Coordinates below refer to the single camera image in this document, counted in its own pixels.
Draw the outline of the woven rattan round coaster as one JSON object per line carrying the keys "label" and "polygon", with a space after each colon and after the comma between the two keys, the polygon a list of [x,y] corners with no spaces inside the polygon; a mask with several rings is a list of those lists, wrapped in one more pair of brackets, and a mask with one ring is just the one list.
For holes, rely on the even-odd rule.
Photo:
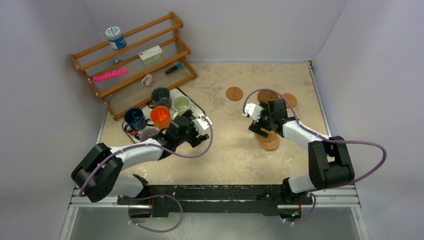
{"label": "woven rattan round coaster", "polygon": [[268,136],[266,137],[265,142],[258,141],[259,146],[268,151],[276,150],[280,145],[280,139],[278,135],[273,131],[270,131],[267,134]]}

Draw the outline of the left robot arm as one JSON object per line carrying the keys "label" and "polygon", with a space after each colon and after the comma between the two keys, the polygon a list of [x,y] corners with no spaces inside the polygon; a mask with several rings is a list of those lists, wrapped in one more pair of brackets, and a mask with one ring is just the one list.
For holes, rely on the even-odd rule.
{"label": "left robot arm", "polygon": [[205,115],[194,116],[191,111],[177,116],[169,127],[140,143],[121,147],[108,147],[97,143],[71,172],[71,179],[80,188],[79,196],[87,197],[92,203],[103,200],[111,194],[129,195],[138,205],[146,203],[149,191],[141,179],[131,176],[120,177],[130,167],[150,161],[159,161],[176,155],[176,149],[183,143],[192,148],[204,141],[213,141],[213,123]]}

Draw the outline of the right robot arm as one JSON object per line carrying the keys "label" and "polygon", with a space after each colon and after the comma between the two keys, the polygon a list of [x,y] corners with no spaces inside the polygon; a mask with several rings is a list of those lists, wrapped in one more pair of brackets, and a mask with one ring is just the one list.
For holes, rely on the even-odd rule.
{"label": "right robot arm", "polygon": [[288,204],[300,198],[301,193],[340,187],[355,178],[348,148],[342,137],[320,135],[290,117],[284,100],[271,100],[259,105],[248,103],[243,116],[252,118],[249,130],[261,137],[274,132],[296,143],[307,151],[308,171],[283,180],[280,196]]}

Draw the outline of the dark grooved wooden coaster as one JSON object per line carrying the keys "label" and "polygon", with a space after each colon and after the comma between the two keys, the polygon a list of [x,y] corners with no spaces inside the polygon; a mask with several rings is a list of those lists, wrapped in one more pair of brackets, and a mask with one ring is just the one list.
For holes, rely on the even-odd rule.
{"label": "dark grooved wooden coaster", "polygon": [[261,135],[259,135],[259,134],[257,134],[257,133],[254,133],[254,136],[255,136],[255,138],[256,138],[258,141],[260,141],[260,142],[265,142],[265,141],[267,140],[267,138],[266,138],[266,137],[263,137],[263,136],[261,136]]}

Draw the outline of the light wooden round coaster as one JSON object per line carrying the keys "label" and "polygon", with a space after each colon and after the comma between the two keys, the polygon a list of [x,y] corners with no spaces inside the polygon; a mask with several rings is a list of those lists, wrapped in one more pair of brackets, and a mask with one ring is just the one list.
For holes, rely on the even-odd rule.
{"label": "light wooden round coaster", "polygon": [[267,103],[268,101],[279,100],[279,99],[280,99],[280,96],[277,93],[270,90],[260,90],[257,95],[257,100],[259,103],[261,102]]}

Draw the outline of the plain round wooden coaster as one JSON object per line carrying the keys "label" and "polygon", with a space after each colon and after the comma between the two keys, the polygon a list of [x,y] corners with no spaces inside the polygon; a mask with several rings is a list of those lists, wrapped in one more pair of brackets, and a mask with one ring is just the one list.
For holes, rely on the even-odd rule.
{"label": "plain round wooden coaster", "polygon": [[231,101],[239,101],[242,99],[244,92],[237,86],[231,86],[226,90],[225,95]]}

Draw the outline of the white strawberry metal tray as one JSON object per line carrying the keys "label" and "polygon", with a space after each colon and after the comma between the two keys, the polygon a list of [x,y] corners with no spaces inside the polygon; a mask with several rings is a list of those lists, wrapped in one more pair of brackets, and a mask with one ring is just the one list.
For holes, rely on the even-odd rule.
{"label": "white strawberry metal tray", "polygon": [[[183,92],[181,89],[176,87],[176,88],[170,90],[170,97],[171,97],[172,101],[174,100],[174,98],[176,98],[178,96],[186,96],[191,100],[191,106],[190,106],[189,110],[192,110],[194,115],[199,116],[200,114],[204,114],[206,116],[205,111],[194,100],[192,100],[185,92]],[[139,134],[142,132],[142,130],[137,130],[137,129],[131,128],[125,122],[125,120],[122,122],[121,127],[122,127],[123,132],[131,139],[131,141],[133,141],[136,144],[140,143]],[[148,126],[148,125],[146,125],[146,128],[155,128],[158,131],[160,130],[160,129],[154,127],[154,126]]]}

